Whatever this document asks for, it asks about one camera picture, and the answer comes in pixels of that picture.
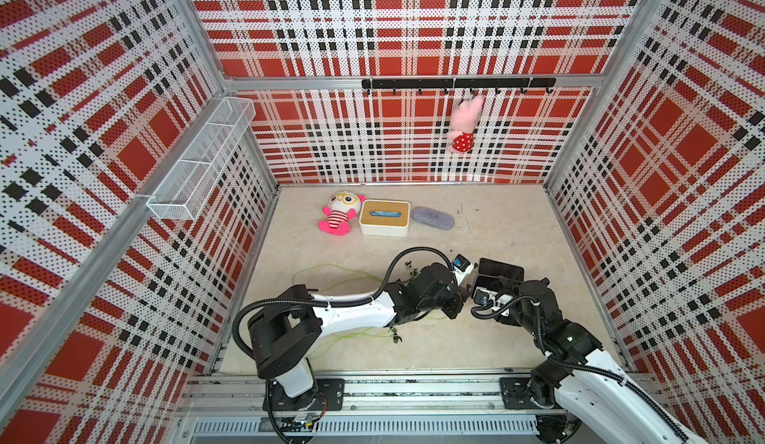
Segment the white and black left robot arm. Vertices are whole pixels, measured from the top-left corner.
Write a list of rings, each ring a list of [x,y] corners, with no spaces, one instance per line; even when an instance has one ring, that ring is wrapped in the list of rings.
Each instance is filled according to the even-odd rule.
[[[233,318],[231,340],[256,365],[265,381],[263,409],[342,407],[315,377],[308,354],[320,338],[357,328],[395,328],[438,310],[458,317],[469,292],[462,286],[475,264],[448,258],[426,246],[398,253],[372,292],[324,296],[294,285],[280,296],[243,306]]]

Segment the black smartphone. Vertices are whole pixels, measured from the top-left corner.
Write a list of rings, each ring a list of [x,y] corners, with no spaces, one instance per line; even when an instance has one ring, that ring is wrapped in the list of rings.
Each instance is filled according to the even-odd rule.
[[[478,275],[474,282],[474,288],[475,290],[485,289],[490,292],[499,293],[505,288],[505,283],[503,280],[503,277]]]
[[[524,269],[515,265],[498,262],[488,258],[481,258],[478,262],[478,273],[491,278],[504,278],[511,282],[522,283],[524,281]]]

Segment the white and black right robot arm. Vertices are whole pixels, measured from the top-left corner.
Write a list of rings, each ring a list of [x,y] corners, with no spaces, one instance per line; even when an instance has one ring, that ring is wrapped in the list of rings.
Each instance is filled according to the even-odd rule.
[[[704,443],[621,368],[585,326],[563,316],[547,279],[480,276],[472,316],[524,328],[544,361],[532,369],[530,399],[559,406],[606,443]]]

